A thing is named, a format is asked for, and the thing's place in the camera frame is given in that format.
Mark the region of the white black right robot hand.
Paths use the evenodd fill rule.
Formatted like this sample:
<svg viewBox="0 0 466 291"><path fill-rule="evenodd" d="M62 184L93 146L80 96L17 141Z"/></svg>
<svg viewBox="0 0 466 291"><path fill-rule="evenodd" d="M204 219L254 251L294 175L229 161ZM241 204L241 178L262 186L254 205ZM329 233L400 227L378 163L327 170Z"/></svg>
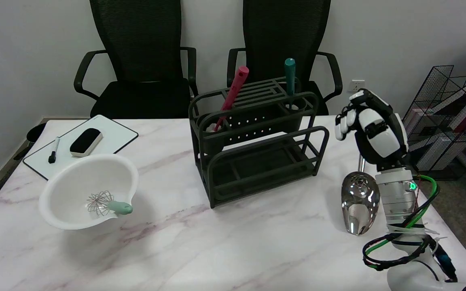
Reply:
<svg viewBox="0 0 466 291"><path fill-rule="evenodd" d="M405 126L392 106L368 89L349 97L335 117L335 138L342 141L355 131L361 156L377 171L403 168L409 153Z"/></svg>

